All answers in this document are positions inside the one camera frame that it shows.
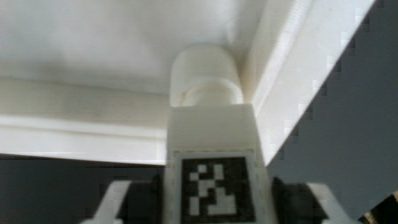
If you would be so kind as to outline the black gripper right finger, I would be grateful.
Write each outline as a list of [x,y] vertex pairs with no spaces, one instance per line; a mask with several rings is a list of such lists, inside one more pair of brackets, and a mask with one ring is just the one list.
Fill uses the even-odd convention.
[[286,183],[275,177],[272,196],[279,224],[360,224],[323,183]]

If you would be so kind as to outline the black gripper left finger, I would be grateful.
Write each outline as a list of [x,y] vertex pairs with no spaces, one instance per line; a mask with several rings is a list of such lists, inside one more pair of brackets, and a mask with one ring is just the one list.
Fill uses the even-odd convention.
[[94,214],[78,224],[160,224],[161,176],[145,180],[113,180]]

